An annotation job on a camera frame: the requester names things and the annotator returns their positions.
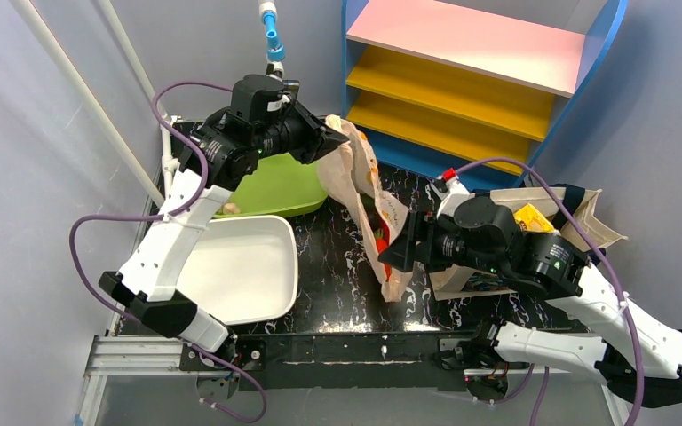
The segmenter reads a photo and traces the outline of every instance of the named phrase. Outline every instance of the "blue shelf frame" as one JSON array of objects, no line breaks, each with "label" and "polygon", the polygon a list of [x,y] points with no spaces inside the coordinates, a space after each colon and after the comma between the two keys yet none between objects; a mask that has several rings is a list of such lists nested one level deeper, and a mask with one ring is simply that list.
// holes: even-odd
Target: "blue shelf frame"
[{"label": "blue shelf frame", "polygon": [[[344,67],[344,77],[349,74],[357,65],[362,53],[364,53],[367,45],[363,43],[354,42],[346,39],[346,33],[352,24],[360,16],[369,0],[344,0],[342,6],[342,20],[343,29],[342,38],[342,58]],[[571,108],[574,107],[576,101],[582,96],[584,90],[589,85],[591,79],[598,72],[600,65],[602,65],[610,46],[618,34],[618,29],[623,22],[623,17],[626,13],[629,0],[608,0],[608,2],[600,10],[597,18],[592,23],[589,31],[587,31],[584,40],[584,47],[582,50],[582,62],[579,66],[579,73],[576,78],[576,91],[571,99],[561,99],[556,97],[556,106],[554,107],[553,117],[551,118],[551,127],[548,129],[548,135],[545,140],[539,144],[532,155],[529,157],[527,165],[530,167],[537,163],[537,160],[542,155],[548,144],[552,143],[553,139],[558,134],[558,129],[563,121],[568,117]],[[349,113],[354,101],[360,94],[360,90],[346,85],[344,80],[344,117]],[[380,162],[392,164],[396,167],[412,171],[414,173],[435,178],[444,170],[451,167],[458,167],[464,165],[467,160],[453,155],[445,154],[424,146],[412,144],[405,140],[385,135],[383,133],[364,130],[368,135],[370,144],[375,150],[375,154]],[[498,189],[506,187],[516,187],[524,180],[525,174],[519,177],[514,175],[490,169],[488,167],[479,167],[476,170],[470,171],[468,176],[461,176],[462,181],[470,189]]]}]

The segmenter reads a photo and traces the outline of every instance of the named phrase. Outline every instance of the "yellow package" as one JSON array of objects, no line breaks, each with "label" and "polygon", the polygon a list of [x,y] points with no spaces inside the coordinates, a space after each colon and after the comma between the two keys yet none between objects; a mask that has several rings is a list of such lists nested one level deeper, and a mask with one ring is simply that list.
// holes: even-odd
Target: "yellow package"
[{"label": "yellow package", "polygon": [[527,204],[517,210],[513,214],[513,218],[522,231],[530,231],[531,233],[552,233],[555,231],[551,222],[532,204]]}]

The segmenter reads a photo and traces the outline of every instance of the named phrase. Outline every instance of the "floor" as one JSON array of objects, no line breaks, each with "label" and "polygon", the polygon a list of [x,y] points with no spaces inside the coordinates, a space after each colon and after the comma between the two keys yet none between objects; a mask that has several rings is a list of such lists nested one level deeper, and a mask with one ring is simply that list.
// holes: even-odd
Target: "floor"
[{"label": "floor", "polygon": [[[510,380],[513,386],[522,374]],[[193,377],[111,377],[100,407],[100,426],[235,426],[243,424],[198,402]],[[474,403],[464,392],[435,389],[288,389],[268,391],[271,426],[506,426],[527,424],[542,379],[535,375],[508,404]],[[237,392],[226,403],[252,416],[253,392]],[[551,376],[540,410],[542,426],[612,426],[600,387],[568,374]]]}]

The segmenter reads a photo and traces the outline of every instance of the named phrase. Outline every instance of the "white plastic tray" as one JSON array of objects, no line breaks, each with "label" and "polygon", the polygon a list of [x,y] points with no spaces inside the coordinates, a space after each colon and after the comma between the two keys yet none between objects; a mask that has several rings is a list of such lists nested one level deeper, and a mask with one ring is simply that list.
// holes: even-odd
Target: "white plastic tray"
[{"label": "white plastic tray", "polygon": [[228,326],[273,320],[297,300],[297,244],[282,217],[211,220],[177,290]]}]

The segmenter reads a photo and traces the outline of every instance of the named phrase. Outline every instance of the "brown paper bag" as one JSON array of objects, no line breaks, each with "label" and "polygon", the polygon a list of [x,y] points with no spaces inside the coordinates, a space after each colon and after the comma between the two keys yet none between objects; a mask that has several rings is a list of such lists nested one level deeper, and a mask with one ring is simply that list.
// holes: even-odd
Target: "brown paper bag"
[{"label": "brown paper bag", "polygon": [[390,278],[387,277],[383,264],[377,261],[375,235],[369,225],[360,194],[364,193],[375,200],[377,213],[389,230],[389,243],[401,233],[408,208],[382,189],[377,174],[377,159],[364,134],[337,115],[329,115],[325,124],[344,133],[349,142],[317,161],[318,179],[330,198],[346,206],[352,220],[361,230],[362,245],[382,286],[383,299],[386,302],[399,302],[411,280],[411,273],[391,270]]}]

